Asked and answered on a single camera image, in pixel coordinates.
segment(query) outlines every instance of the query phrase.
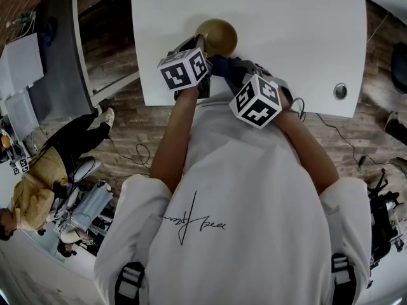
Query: water bottle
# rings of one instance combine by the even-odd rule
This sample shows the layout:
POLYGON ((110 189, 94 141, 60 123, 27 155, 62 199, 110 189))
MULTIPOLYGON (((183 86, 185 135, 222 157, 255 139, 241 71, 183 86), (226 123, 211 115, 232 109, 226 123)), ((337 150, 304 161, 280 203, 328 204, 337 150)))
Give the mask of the water bottle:
POLYGON ((7 22, 6 28, 10 26, 23 25, 28 22, 31 22, 34 20, 35 16, 36 16, 35 11, 32 11, 30 13, 22 13, 17 19, 13 20, 12 22, 7 22))

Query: white t-shirt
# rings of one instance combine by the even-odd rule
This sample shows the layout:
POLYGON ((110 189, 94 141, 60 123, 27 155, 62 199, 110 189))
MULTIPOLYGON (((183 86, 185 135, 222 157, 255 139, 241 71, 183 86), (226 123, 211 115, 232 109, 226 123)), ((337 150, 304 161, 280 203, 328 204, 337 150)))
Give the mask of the white t-shirt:
POLYGON ((152 305, 329 304, 332 254, 321 202, 340 205, 356 297, 368 284, 371 222, 365 183, 341 179, 319 198, 290 143, 273 125, 253 128, 227 105, 198 108, 184 177, 170 197, 156 179, 135 175, 123 184, 95 264, 106 304, 114 304, 118 273, 132 262, 150 214, 164 217, 149 250, 148 291, 140 291, 152 305))

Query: floor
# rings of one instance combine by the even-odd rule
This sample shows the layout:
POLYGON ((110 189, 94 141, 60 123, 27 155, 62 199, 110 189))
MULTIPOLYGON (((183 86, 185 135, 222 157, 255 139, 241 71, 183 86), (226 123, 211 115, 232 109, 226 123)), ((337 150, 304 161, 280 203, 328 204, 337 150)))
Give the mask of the floor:
MULTIPOLYGON (((87 7, 103 0, 84 1, 81 11, 85 14, 80 23, 83 48, 91 82, 98 89, 137 68, 132 20, 128 13, 131 8, 129 0, 111 0, 109 8, 101 6, 102 9, 92 10, 91 7, 91 11, 86 13, 87 7), (91 17, 103 13, 101 10, 118 18, 121 26, 126 29, 113 26, 109 17, 99 16, 99 21, 91 17)), ((367 2, 367 8, 370 37, 387 12, 371 2, 367 2)), ((355 146, 357 160, 365 154, 377 163, 386 163, 396 156, 407 158, 407 147, 383 132, 390 111, 400 112, 401 118, 407 120, 407 97, 395 91, 390 78, 392 47, 400 41, 407 43, 407 27, 389 16, 367 45, 362 90, 354 118, 329 119, 321 114, 326 123, 337 126, 341 134, 355 146)), ((91 152, 91 155, 103 162, 103 167, 90 177, 90 182, 97 179, 109 181, 114 192, 114 207, 121 185, 128 176, 136 173, 148 174, 148 167, 164 134, 171 107, 146 107, 140 81, 120 90, 103 101, 101 106, 112 107, 116 113, 116 121, 110 133, 112 141, 103 141, 91 152)), ((31 139, 27 139, 27 144, 41 146, 46 136, 52 135, 64 123, 66 121, 41 123, 41 128, 32 134, 31 139)), ((407 179, 397 168, 392 165, 375 165, 367 159, 358 171, 357 163, 352 157, 353 148, 339 137, 334 128, 326 127, 316 114, 310 113, 307 114, 305 124, 330 155, 341 177, 359 177, 368 184, 375 184, 380 176, 380 169, 385 168, 389 180, 388 189, 399 191, 402 197, 407 196, 407 179)))

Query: green bottle label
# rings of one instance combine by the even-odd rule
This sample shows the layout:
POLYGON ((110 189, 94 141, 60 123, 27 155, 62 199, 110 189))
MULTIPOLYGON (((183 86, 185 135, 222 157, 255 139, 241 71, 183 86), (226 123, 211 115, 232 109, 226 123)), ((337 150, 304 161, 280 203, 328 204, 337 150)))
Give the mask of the green bottle label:
POLYGON ((25 24, 26 22, 29 21, 29 19, 30 19, 30 14, 29 13, 22 13, 20 22, 21 22, 21 24, 25 24))

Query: black hair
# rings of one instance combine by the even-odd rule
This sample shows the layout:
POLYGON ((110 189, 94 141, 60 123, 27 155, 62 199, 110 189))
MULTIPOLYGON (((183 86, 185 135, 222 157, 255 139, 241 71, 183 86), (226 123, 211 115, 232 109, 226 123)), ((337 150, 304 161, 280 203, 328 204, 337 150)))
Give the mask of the black hair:
POLYGON ((6 235, 6 229, 4 226, 0 225, 0 240, 2 241, 8 241, 10 237, 13 236, 14 231, 10 233, 10 235, 6 235))
POLYGON ((61 240, 59 240, 57 250, 62 254, 63 257, 71 257, 72 255, 72 252, 65 249, 65 243, 61 240))

